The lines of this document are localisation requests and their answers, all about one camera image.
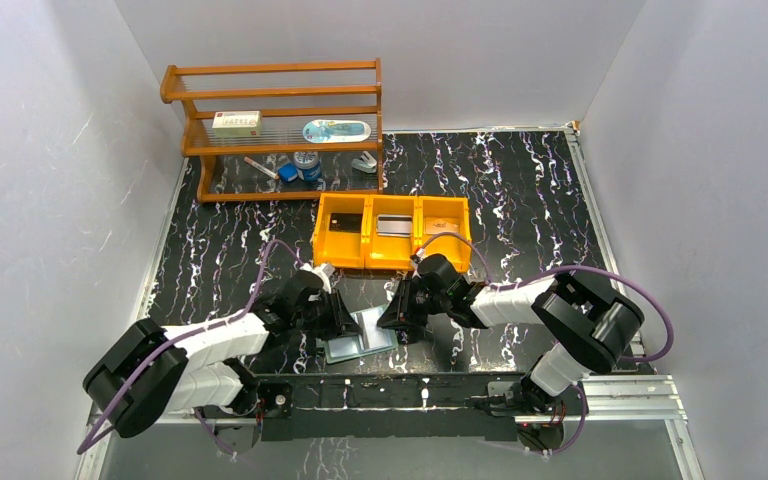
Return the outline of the yellow three-compartment bin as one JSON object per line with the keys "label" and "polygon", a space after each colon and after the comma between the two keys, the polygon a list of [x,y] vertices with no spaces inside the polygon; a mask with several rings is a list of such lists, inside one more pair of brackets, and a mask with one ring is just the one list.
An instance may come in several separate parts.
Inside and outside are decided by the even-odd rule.
{"label": "yellow three-compartment bin", "polygon": [[460,273],[472,250],[463,197],[324,194],[312,237],[313,261],[338,268],[410,270],[419,249],[445,255]]}

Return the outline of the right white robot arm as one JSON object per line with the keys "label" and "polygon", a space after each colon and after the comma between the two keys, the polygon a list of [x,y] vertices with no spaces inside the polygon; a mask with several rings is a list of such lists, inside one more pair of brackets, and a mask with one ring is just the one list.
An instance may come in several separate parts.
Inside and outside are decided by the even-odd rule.
{"label": "right white robot arm", "polygon": [[628,297],[598,280],[600,270],[560,267],[520,286],[473,282],[442,254],[419,261],[377,321],[390,330],[422,328],[446,315],[464,328],[542,324],[555,345],[513,388],[513,401],[537,408],[591,373],[608,374],[644,323]]}

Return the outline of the orange wooden shelf rack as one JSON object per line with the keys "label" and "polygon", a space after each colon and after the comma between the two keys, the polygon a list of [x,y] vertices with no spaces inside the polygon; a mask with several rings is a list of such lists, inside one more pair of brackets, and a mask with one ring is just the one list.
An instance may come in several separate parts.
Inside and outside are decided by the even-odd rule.
{"label": "orange wooden shelf rack", "polygon": [[[166,68],[160,98],[180,104],[184,120],[180,151],[198,162],[196,197],[202,204],[310,200],[326,192],[380,193],[383,180],[383,85],[380,59]],[[218,138],[218,111],[260,111],[260,137]],[[357,143],[314,144],[302,137],[316,119],[360,120],[370,137]],[[321,177],[274,180],[246,164],[244,156],[275,171],[293,154],[317,151]],[[354,170],[362,151],[378,160],[376,174]]]}

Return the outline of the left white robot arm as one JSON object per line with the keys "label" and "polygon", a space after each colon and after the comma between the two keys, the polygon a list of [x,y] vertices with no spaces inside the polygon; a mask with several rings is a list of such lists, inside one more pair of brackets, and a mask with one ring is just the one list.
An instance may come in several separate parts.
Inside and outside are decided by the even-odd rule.
{"label": "left white robot arm", "polygon": [[221,407],[238,415],[263,408],[262,386],[244,357],[300,331],[323,341],[361,335],[324,267],[303,266],[243,313],[203,326],[131,325],[86,374],[82,386],[123,438],[162,415]]}

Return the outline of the green card holder wallet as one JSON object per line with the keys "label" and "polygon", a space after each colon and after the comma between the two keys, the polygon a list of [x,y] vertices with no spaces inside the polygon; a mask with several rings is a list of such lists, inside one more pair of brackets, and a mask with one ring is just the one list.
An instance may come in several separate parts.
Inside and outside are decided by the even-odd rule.
{"label": "green card holder wallet", "polygon": [[377,326],[385,309],[385,306],[378,306],[352,312],[351,317],[360,327],[360,333],[326,341],[323,344],[326,363],[336,364],[394,350],[397,347],[396,332]]}

